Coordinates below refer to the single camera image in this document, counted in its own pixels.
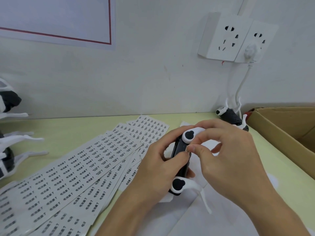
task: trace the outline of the power cord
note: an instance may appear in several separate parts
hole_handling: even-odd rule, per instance
[[[259,56],[260,56],[260,47],[257,43],[252,43],[250,44],[246,49],[245,49],[245,53],[244,56],[246,59],[249,60],[248,62],[248,70],[242,80],[242,82],[240,83],[236,93],[235,93],[235,103],[237,106],[237,109],[235,110],[236,113],[238,113],[239,117],[242,119],[242,113],[241,113],[241,102],[240,102],[240,97],[239,92],[243,86],[243,84],[245,83],[246,79],[248,78],[249,74],[250,74],[250,70],[251,68],[254,66],[254,64],[256,63],[256,61],[258,60]]]

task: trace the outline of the cardboard box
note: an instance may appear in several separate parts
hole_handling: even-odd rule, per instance
[[[315,107],[256,108],[247,124],[315,179]]]

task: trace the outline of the yellow table surface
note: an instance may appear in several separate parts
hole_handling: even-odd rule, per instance
[[[216,118],[214,113],[161,114],[150,115],[170,125],[169,130],[178,127],[182,121],[195,124],[204,119]],[[33,156],[21,163],[17,172],[0,182],[0,187],[13,180],[22,180],[69,151],[92,138],[112,130],[117,123],[134,120],[138,116],[109,116],[60,119],[27,119],[1,121],[2,133],[12,131],[34,131],[34,137],[45,138],[44,142],[23,141],[11,146],[15,155],[26,151],[49,151],[45,156]],[[256,147],[266,171],[279,181],[278,193],[301,217],[305,225],[315,230],[315,180],[296,166],[285,155],[267,142],[257,131],[250,128]],[[108,208],[98,217],[94,225],[102,222],[116,199],[118,191]]]

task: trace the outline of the person's right hand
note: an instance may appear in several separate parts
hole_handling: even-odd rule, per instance
[[[242,207],[275,193],[249,132],[220,119],[201,121],[195,126],[206,130],[195,137],[187,150],[199,156],[203,176],[219,194]],[[220,142],[212,151],[200,145],[210,139]]]

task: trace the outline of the wall socket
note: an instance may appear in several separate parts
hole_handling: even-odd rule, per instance
[[[245,49],[248,45],[252,43],[257,43],[257,45],[261,49],[260,56],[258,57],[256,62],[259,63],[269,44],[274,38],[278,28],[278,25],[267,24],[260,21],[253,21],[234,62],[247,63],[247,60],[244,57]]]
[[[209,13],[198,54],[208,59],[234,61],[252,22],[238,15]]]

